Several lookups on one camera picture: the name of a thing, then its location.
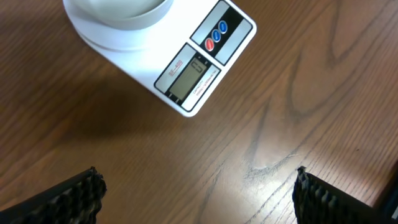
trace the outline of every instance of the kitchen scale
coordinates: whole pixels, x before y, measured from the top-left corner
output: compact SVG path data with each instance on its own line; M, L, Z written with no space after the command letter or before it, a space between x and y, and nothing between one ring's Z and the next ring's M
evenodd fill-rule
M186 117L198 113L257 31L230 0L165 0L165 15L135 30L106 25L74 1L63 3L80 37Z

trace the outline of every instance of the wooden surface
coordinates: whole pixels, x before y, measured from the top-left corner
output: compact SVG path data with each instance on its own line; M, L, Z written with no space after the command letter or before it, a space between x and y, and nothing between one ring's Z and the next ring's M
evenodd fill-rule
M95 166L100 223L295 223L301 165L372 205L398 158L398 1L236 0L258 33L194 118L0 1L0 209Z

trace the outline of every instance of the digital scale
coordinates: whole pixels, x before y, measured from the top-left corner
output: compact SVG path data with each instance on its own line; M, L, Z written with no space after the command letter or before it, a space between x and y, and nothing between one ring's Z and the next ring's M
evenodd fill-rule
M254 37L255 22L230 0L171 0L139 30L107 26L73 3L65 10L80 37L186 117L198 113Z

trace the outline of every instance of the black object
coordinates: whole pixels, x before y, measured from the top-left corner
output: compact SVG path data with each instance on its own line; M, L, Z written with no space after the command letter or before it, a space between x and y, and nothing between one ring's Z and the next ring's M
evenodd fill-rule
M298 169L293 202L298 224L397 223L391 216L386 216L314 175L306 173L304 167Z
M106 192L94 167L0 212L1 224L94 224Z

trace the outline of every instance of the blue button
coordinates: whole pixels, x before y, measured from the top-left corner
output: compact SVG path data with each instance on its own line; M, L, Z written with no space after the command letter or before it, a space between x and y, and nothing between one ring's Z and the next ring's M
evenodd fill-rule
M219 42L221 40L221 34L218 30L213 30L211 33L211 36L213 37L214 42Z
M228 25L226 24L225 21L220 21L220 23L218 24L218 28L222 34L225 34L226 31L228 30Z

